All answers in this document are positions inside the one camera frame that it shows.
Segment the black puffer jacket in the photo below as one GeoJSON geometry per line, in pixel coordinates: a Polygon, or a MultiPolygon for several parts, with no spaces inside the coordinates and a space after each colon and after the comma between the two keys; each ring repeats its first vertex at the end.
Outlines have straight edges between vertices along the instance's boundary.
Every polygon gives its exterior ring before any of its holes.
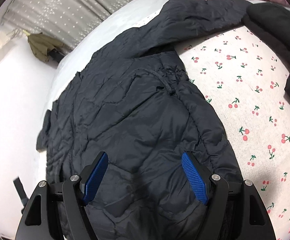
{"type": "Polygon", "coordinates": [[[193,239],[205,213],[181,166],[192,151],[227,181],[242,174],[224,126],[174,45],[240,24],[245,0],[169,0],[148,24],[96,51],[46,112],[36,148],[59,183],[109,165],[86,212],[99,239],[193,239]]]}

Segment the cherry print bed sheet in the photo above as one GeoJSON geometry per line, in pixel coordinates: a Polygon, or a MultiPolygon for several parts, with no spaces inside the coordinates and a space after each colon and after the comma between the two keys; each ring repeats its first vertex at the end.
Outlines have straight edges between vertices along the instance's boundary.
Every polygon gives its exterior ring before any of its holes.
{"type": "Polygon", "coordinates": [[[246,27],[182,42],[176,51],[253,181],[277,239],[290,239],[289,70],[246,27]]]}

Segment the olive green cloth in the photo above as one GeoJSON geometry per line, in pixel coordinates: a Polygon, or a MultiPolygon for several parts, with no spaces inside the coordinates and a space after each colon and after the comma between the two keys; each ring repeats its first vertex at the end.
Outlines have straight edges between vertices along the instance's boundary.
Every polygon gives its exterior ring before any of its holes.
{"type": "Polygon", "coordinates": [[[34,56],[42,62],[53,60],[59,63],[65,57],[65,44],[56,38],[39,33],[28,35],[27,41],[34,56]]]}

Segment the black fleece garment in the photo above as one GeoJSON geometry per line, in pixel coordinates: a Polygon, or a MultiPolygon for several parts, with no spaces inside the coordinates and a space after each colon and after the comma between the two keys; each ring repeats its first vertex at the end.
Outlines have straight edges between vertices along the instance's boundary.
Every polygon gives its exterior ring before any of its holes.
{"type": "MultiPolygon", "coordinates": [[[[273,3],[251,4],[244,24],[290,66],[290,11],[273,3]]],[[[290,75],[285,85],[290,98],[290,75]]]]}

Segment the grey dotted curtain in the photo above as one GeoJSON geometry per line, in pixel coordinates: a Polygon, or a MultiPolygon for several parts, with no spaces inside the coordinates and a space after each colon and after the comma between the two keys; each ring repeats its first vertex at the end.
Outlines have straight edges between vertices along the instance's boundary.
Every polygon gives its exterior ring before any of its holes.
{"type": "Polygon", "coordinates": [[[44,33],[75,48],[93,29],[133,0],[12,0],[2,22],[44,33]]]}

